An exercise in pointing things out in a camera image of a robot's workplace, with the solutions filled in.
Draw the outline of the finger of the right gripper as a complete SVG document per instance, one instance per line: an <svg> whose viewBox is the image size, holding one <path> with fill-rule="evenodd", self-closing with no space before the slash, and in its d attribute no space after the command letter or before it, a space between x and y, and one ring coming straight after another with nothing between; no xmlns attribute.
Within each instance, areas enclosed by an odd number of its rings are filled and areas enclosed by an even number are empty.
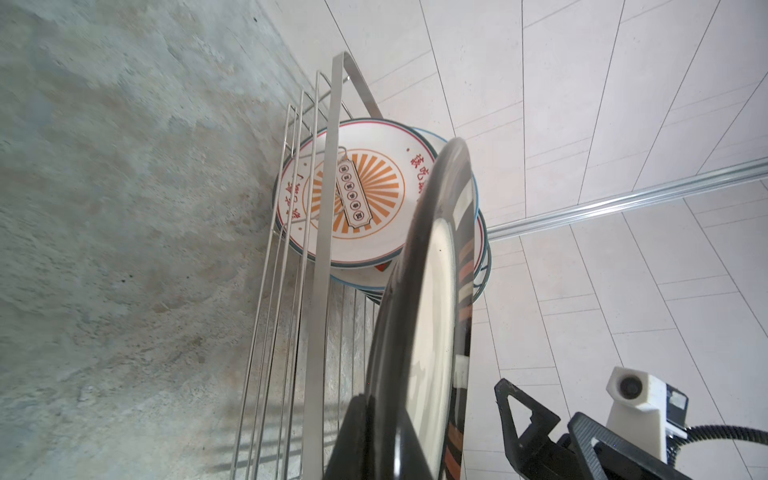
<svg viewBox="0 0 768 480"><path fill-rule="evenodd" d="M577 479L578 465L565 423L552 410L507 379L494 386L504 454L522 479Z"/></svg>
<svg viewBox="0 0 768 480"><path fill-rule="evenodd" d="M568 432L583 479L688 479L581 412Z"/></svg>

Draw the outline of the dark rimmed cream plate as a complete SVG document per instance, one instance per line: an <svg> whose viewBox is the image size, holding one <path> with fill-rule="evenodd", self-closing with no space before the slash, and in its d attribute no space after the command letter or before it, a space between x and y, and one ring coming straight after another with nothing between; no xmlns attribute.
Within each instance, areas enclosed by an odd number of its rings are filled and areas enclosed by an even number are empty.
<svg viewBox="0 0 768 480"><path fill-rule="evenodd" d="M434 164L377 315L363 393L346 411L326 479L457 479L461 475L473 314L473 247L435 218Z"/></svg>

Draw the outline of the white watermelon pattern plate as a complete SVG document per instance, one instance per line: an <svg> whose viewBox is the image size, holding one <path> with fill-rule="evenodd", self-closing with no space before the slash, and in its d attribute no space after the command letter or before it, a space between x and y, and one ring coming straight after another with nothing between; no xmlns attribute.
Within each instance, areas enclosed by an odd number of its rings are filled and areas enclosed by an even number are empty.
<svg viewBox="0 0 768 480"><path fill-rule="evenodd" d="M308 258L319 237L326 130L307 138L286 158L275 184L275 227ZM391 120L341 122L338 160L330 180L331 264L364 268L395 258L402 250L426 188L437 150L415 129Z"/></svg>

